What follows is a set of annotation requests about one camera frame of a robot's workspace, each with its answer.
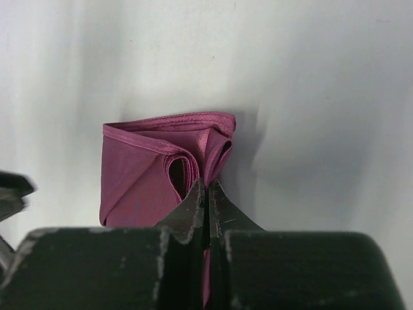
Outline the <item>magenta satin napkin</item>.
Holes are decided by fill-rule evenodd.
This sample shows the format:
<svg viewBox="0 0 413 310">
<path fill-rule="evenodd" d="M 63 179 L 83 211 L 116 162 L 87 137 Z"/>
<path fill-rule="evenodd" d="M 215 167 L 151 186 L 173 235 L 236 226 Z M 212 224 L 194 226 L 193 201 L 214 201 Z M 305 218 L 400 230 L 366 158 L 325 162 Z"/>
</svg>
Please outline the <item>magenta satin napkin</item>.
<svg viewBox="0 0 413 310">
<path fill-rule="evenodd" d="M 194 112 L 103 125 L 101 204 L 104 227 L 152 227 L 192 184 L 216 180 L 232 150 L 236 117 Z"/>
</svg>

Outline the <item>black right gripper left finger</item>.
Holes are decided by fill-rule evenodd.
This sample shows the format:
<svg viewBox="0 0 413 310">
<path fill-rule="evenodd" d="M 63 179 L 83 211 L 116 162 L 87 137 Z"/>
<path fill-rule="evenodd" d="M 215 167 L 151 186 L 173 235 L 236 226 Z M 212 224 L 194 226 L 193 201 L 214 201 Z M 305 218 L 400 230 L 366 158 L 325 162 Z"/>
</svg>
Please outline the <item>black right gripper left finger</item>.
<svg viewBox="0 0 413 310">
<path fill-rule="evenodd" d="M 43 228 L 1 282 L 2 309 L 202 309 L 205 186 L 147 228 Z"/>
</svg>

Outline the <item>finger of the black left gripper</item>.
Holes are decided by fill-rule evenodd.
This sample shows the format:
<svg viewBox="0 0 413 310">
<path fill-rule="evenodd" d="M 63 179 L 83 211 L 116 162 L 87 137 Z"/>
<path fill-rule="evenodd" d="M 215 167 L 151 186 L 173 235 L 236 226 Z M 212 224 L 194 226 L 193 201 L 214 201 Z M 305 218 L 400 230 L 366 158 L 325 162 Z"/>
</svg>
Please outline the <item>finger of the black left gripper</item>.
<svg viewBox="0 0 413 310">
<path fill-rule="evenodd" d="M 1 171 L 1 221 L 21 212 L 25 197 L 32 194 L 35 187 L 23 174 Z"/>
</svg>

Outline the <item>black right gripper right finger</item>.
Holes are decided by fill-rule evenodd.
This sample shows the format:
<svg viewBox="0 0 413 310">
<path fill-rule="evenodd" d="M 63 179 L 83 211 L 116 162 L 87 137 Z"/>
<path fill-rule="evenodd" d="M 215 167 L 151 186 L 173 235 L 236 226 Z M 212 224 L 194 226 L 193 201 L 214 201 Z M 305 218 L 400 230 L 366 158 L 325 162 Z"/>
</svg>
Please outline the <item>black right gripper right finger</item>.
<svg viewBox="0 0 413 310">
<path fill-rule="evenodd" d="M 378 244 L 360 232 L 266 231 L 208 188 L 211 309 L 404 309 Z"/>
</svg>

